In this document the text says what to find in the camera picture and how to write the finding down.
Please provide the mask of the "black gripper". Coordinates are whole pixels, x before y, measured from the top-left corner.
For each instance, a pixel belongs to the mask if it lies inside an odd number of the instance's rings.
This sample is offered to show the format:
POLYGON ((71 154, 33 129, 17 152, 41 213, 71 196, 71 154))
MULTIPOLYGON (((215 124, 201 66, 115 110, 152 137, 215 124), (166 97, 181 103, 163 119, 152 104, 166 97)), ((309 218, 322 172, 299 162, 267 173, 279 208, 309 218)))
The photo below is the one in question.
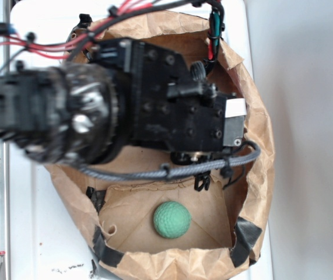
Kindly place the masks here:
POLYGON ((127 146, 170 153, 175 164, 230 154, 242 144, 246 103, 193 78, 183 56, 131 38, 98 43, 93 62, 102 66, 118 99, 118 123, 103 160, 127 146))

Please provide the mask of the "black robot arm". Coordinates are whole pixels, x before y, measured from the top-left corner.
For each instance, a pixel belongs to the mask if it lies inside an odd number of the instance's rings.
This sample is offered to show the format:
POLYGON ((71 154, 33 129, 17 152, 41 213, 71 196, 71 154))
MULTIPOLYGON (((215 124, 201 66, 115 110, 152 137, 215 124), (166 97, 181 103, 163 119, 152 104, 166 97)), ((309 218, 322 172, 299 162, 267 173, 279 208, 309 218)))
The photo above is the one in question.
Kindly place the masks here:
POLYGON ((102 41, 88 64, 0 76, 0 138, 41 163, 108 163, 129 145, 214 155, 238 144, 246 113, 181 54, 131 38, 102 41))

